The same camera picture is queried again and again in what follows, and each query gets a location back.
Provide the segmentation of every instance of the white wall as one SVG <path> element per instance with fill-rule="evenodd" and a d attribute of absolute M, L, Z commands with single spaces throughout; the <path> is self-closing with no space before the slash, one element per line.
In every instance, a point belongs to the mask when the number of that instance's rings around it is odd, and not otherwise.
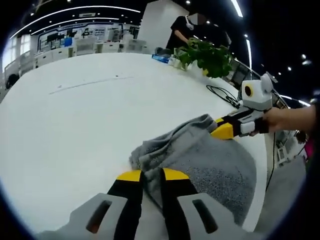
<path fill-rule="evenodd" d="M 171 35 L 171 26 L 179 16 L 189 12 L 171 0 L 158 0 L 148 3 L 143 14 L 139 40 L 145 40 L 148 48 L 165 48 Z"/>

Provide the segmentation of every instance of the desk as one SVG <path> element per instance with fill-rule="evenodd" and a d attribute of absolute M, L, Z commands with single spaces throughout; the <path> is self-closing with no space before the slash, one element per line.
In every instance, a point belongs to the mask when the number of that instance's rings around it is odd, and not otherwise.
<path fill-rule="evenodd" d="M 0 104 L 0 176 L 12 209 L 34 232 L 56 230 L 70 213 L 130 170 L 144 140 L 233 107 L 188 72 L 138 53 L 82 55 L 27 72 Z M 256 160 L 257 183 L 243 228 L 263 206 L 267 153 L 263 135 L 237 139 Z"/>

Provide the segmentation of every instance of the window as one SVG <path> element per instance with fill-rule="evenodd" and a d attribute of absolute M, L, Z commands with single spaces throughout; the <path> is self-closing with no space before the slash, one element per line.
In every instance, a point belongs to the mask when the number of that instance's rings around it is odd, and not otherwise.
<path fill-rule="evenodd" d="M 16 46 L 17 38 L 13 37 L 9 39 L 5 45 L 2 55 L 2 72 L 5 71 L 5 67 L 16 59 Z"/>
<path fill-rule="evenodd" d="M 21 37 L 20 55 L 30 51 L 30 44 L 31 44 L 31 36 L 23 35 Z"/>

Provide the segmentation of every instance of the green plant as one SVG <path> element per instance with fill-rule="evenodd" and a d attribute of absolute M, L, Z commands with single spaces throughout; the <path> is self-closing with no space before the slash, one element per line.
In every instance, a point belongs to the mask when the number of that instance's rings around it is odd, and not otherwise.
<path fill-rule="evenodd" d="M 206 72 L 209 78 L 220 78 L 227 76 L 232 70 L 232 56 L 225 46 L 214 47 L 210 42 L 190 38 L 188 47 L 180 47 L 176 51 L 177 58 L 182 63 L 182 68 L 197 61 L 200 69 Z"/>

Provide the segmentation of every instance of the gray floor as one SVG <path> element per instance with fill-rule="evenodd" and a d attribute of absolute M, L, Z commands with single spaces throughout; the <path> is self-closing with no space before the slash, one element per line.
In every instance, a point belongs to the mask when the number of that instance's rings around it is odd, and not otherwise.
<path fill-rule="evenodd" d="M 265 135 L 265 145 L 267 148 L 267 181 L 269 181 L 273 166 L 273 135 Z M 258 233 L 269 233 L 277 226 L 291 207 L 306 176 L 302 157 L 296 157 L 292 162 L 280 168 L 277 167 L 276 156 L 274 157 L 274 172 L 255 228 L 255 232 Z"/>

